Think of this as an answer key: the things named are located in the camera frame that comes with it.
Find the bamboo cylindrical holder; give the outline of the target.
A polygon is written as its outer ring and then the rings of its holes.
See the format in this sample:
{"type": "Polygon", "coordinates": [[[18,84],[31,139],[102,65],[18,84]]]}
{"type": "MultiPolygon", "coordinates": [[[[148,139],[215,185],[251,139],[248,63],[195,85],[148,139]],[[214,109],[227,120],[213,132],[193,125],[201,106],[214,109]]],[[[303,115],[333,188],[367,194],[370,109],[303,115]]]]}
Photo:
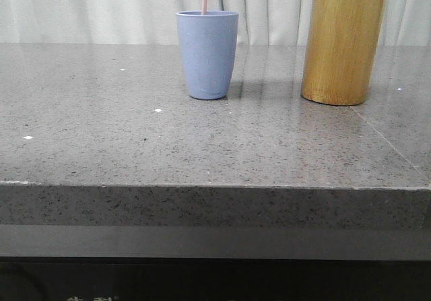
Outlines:
{"type": "Polygon", "coordinates": [[[365,102],[385,0],[313,0],[301,95],[335,106],[365,102]]]}

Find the white pleated curtain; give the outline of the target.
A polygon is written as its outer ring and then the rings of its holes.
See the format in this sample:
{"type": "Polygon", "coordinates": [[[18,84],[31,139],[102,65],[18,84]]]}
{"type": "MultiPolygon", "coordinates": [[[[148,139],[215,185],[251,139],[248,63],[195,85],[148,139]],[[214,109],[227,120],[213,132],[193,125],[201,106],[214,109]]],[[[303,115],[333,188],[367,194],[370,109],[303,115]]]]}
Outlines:
{"type": "MultiPolygon", "coordinates": [[[[1,41],[10,43],[175,44],[179,11],[201,0],[1,0],[1,41]]],[[[238,41],[303,45],[312,0],[209,0],[239,14],[238,41]]],[[[430,44],[430,0],[386,0],[384,45],[430,44]]]]}

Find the blue plastic cup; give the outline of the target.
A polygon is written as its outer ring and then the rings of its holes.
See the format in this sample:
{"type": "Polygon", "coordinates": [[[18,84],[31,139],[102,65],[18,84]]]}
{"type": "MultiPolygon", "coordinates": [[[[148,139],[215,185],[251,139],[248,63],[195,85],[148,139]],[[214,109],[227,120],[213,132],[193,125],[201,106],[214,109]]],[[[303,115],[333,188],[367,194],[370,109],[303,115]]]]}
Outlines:
{"type": "Polygon", "coordinates": [[[180,11],[178,43],[189,96],[216,100],[227,95],[234,68],[239,14],[180,11]]]}

